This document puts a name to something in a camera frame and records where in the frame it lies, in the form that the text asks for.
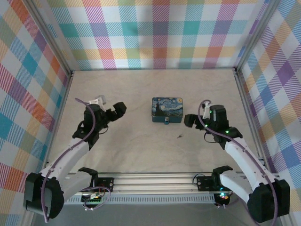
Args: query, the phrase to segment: plaid backdrop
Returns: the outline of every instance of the plaid backdrop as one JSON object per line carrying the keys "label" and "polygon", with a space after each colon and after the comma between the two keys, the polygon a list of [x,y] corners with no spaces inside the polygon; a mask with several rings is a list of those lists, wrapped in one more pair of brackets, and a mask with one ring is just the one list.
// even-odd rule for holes
{"label": "plaid backdrop", "polygon": [[0,0],[0,226],[17,225],[27,175],[42,162],[67,76],[21,0]]}
{"label": "plaid backdrop", "polygon": [[301,225],[301,0],[283,0],[243,69],[265,154]]}
{"label": "plaid backdrop", "polygon": [[71,67],[94,70],[232,67],[268,0],[35,2]]}

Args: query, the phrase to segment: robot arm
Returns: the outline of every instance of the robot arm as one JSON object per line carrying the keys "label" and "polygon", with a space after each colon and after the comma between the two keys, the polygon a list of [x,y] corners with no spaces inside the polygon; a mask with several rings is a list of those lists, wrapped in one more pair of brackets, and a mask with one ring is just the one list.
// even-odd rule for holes
{"label": "robot arm", "polygon": [[115,104],[111,109],[105,110],[104,96],[89,102],[86,107],[84,120],[81,121],[72,140],[55,161],[44,168],[40,173],[31,173],[25,181],[24,207],[34,213],[42,214],[41,188],[45,178],[45,207],[48,218],[55,218],[61,211],[63,204],[71,196],[86,187],[97,185],[98,173],[96,170],[81,168],[70,179],[65,180],[72,167],[93,147],[99,139],[99,131],[108,128],[108,123],[121,118],[126,112],[123,102]]}
{"label": "robot arm", "polygon": [[195,124],[196,129],[206,129],[208,134],[212,134],[215,142],[235,160],[246,176],[242,178],[229,166],[216,168],[212,172],[215,189],[227,188],[233,191],[247,203],[253,219],[261,223],[274,217],[274,197],[270,186],[272,185],[277,196],[277,216],[288,214],[288,183],[285,180],[277,180],[255,157],[238,129],[229,126],[224,106],[203,104],[202,107],[204,116],[199,118],[198,115],[188,114],[184,119],[185,125],[192,127]]}

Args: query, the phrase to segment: black cable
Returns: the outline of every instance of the black cable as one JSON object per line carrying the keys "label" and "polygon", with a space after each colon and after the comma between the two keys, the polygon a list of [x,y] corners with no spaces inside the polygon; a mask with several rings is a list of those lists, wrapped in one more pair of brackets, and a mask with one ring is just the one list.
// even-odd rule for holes
{"label": "black cable", "polygon": [[202,173],[197,173],[197,174],[194,176],[194,178],[192,179],[192,183],[193,183],[194,185],[196,185],[196,186],[198,186],[198,185],[197,185],[196,183],[194,183],[194,179],[197,177],[197,175],[202,175],[202,176],[205,177],[204,174],[202,174]]}
{"label": "black cable", "polygon": [[204,134],[204,140],[205,140],[207,143],[211,143],[211,144],[216,143],[216,141],[207,141],[207,140],[206,140],[206,135],[207,135],[207,134],[208,134],[207,132]]}
{"label": "black cable", "polygon": [[105,132],[99,133],[99,135],[105,134],[106,132],[108,132],[108,130],[109,130],[109,126],[107,127],[107,130]]}

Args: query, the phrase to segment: beige floor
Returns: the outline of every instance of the beige floor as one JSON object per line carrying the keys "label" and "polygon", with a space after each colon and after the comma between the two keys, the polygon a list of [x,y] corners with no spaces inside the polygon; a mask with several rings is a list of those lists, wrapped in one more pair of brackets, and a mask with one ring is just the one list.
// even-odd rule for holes
{"label": "beige floor", "polygon": [[97,95],[106,96],[106,108],[123,101],[127,112],[109,124],[109,131],[73,170],[85,166],[99,172],[197,172],[230,165],[239,171],[218,144],[203,140],[203,131],[183,123],[153,123],[151,99],[158,96],[183,98],[184,114],[196,114],[204,99],[224,105],[230,125],[241,131],[256,152],[231,70],[81,71],[74,75],[51,161],[68,145],[83,119],[85,107],[74,98],[88,101]]}

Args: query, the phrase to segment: small blue object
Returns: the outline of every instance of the small blue object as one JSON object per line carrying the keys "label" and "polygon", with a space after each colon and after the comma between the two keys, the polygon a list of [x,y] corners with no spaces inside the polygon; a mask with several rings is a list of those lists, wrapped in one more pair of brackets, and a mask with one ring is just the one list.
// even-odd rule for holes
{"label": "small blue object", "polygon": [[153,122],[181,123],[183,118],[183,99],[179,97],[154,97],[151,116]]}

